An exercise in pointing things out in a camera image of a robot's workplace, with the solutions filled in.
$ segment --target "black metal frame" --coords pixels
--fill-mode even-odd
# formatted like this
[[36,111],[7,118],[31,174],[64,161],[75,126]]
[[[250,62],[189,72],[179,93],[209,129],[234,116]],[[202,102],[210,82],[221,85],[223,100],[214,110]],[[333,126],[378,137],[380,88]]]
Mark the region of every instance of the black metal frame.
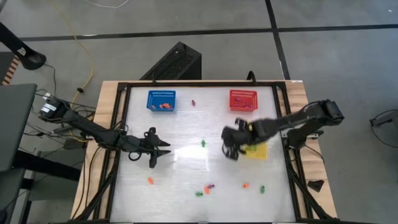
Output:
[[[115,104],[114,104],[114,110],[113,110],[113,115],[112,115],[112,120],[111,120],[111,126],[115,125],[116,122],[116,117],[119,109],[119,105],[121,102],[121,95],[122,92],[126,92],[126,96],[124,98],[124,107],[123,107],[123,112],[122,112],[122,117],[121,117],[121,124],[124,126],[126,124],[126,116],[127,116],[127,111],[128,111],[128,103],[131,95],[131,88],[134,87],[159,87],[159,86],[268,86],[272,88],[272,92],[274,95],[274,103],[275,103],[275,108],[277,112],[277,117],[280,118],[282,116],[282,110],[280,108],[279,104],[279,96],[278,96],[278,90],[282,92],[282,97],[284,100],[284,106],[286,109],[286,113],[289,114],[291,113],[290,110],[290,105],[289,105],[289,99],[287,96],[287,89],[285,82],[257,82],[254,76],[250,76],[251,73],[249,73],[248,79],[251,79],[251,82],[139,82],[139,83],[119,83],[118,85],[118,91],[116,93],[116,99],[115,99]],[[289,169],[289,164],[291,163],[290,160],[290,154],[289,154],[289,147],[286,145],[285,141],[282,141],[282,146],[284,148],[284,157],[285,157],[285,165],[286,169]],[[120,160],[120,152],[117,152],[114,158],[114,163],[116,163],[117,167],[119,166],[119,160]],[[105,158],[104,158],[104,164],[103,164],[103,171],[101,173],[100,181],[99,184],[103,184],[105,178],[106,178],[106,171],[108,170],[109,166],[109,159],[110,159],[111,153],[106,152]],[[300,156],[295,155],[295,161],[298,169],[298,174],[305,183],[305,177],[304,177],[304,172],[303,172],[303,167],[302,167],[302,161]],[[108,196],[108,201],[107,201],[107,206],[106,206],[106,215],[105,219],[109,220],[111,216],[111,209],[112,209],[112,204],[113,204],[113,196],[114,196],[114,188],[116,185],[116,178],[117,176],[113,179],[110,190],[109,190],[109,196]],[[299,220],[301,219],[301,214],[300,214],[300,208],[299,208],[299,199],[297,198],[297,192],[295,188],[295,183],[294,181],[289,177],[288,175],[288,180],[289,180],[289,188],[290,188],[290,193],[292,196],[292,205],[294,209],[294,214],[295,214],[295,219]],[[312,209],[310,204],[307,202],[307,200],[304,200],[305,202],[305,208],[307,212],[307,217],[313,218],[312,217]],[[99,219],[99,213],[100,213],[100,206],[101,206],[101,201],[97,204],[95,211],[94,211],[94,216],[93,219]]]

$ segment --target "gray floor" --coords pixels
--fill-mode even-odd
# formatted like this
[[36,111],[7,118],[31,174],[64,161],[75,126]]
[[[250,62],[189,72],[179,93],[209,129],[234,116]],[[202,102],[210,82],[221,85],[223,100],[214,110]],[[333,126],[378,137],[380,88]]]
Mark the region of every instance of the gray floor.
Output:
[[[119,9],[84,1],[55,2],[81,35],[270,27],[264,1],[131,0]],[[117,5],[124,0],[96,2]],[[278,27],[398,23],[396,1],[279,0],[272,5]],[[20,37],[70,35],[48,0],[8,0],[0,21]],[[369,119],[397,106],[398,30],[294,32],[281,33],[280,38],[290,76],[304,80],[309,100],[336,100],[346,116],[340,126],[326,128],[320,140],[338,216],[396,223],[398,151],[375,139]],[[95,77],[78,101],[96,105],[103,80],[139,79],[178,41],[203,54],[203,79],[242,79],[249,70],[258,79],[283,77],[272,33],[84,40]],[[57,95],[71,100],[90,72],[84,51],[72,40],[27,44],[48,57],[57,69]],[[0,51],[7,49],[0,45]],[[53,92],[51,75],[47,67],[27,71],[19,66],[12,83],[34,82]],[[43,102],[37,97],[35,108]],[[44,129],[53,127],[34,115],[29,121]],[[398,145],[395,130],[389,128],[377,133]],[[48,139],[24,138],[21,146],[51,151],[58,145]],[[33,204],[29,222],[48,223],[45,211],[67,217],[72,200]]]

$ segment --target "plastic basket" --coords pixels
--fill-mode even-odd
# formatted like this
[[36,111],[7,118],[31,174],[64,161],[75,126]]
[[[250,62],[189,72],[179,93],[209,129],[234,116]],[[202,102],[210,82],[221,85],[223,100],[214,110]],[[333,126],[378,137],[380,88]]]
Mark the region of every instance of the plastic basket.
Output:
[[147,108],[151,111],[173,111],[175,108],[175,91],[149,91]]
[[254,111],[258,109],[257,92],[248,90],[230,90],[229,107],[235,111]]

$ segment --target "green candy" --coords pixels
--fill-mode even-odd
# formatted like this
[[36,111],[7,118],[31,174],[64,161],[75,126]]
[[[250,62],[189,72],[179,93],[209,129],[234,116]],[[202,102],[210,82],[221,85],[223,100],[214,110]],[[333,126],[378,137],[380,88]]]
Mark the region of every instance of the green candy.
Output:
[[264,194],[265,191],[266,191],[266,187],[265,187],[264,185],[262,185],[262,186],[260,187],[260,193]]

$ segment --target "black floor stripe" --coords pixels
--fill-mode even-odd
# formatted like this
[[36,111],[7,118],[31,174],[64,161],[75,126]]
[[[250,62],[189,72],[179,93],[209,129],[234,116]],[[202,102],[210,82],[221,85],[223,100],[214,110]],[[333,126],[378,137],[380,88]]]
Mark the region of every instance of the black floor stripe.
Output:
[[361,25],[361,26],[325,26],[325,27],[292,27],[278,28],[279,32],[314,32],[336,30],[370,30],[370,29],[396,29],[398,24]]
[[272,34],[274,35],[274,40],[276,44],[276,51],[278,53],[280,66],[282,67],[282,72],[286,80],[290,80],[289,69],[287,69],[287,62],[285,58],[284,49],[282,47],[282,42],[280,41],[278,27],[276,26],[276,20],[274,15],[274,10],[272,9],[271,0],[265,0],[267,4],[269,21],[271,22]]
[[6,3],[7,3],[7,0],[2,0],[2,1],[0,2],[0,12],[1,12],[2,9],[4,8],[4,6],[6,5]]
[[[212,34],[258,34],[271,32],[271,28],[258,29],[219,29],[219,30],[191,30],[191,31],[171,31],[171,32],[143,32],[128,34],[98,34],[98,35],[78,35],[79,40],[94,39],[115,39],[133,37],[171,37],[181,35],[212,35]],[[48,41],[48,40],[73,40],[70,35],[55,37],[20,37],[22,41]]]

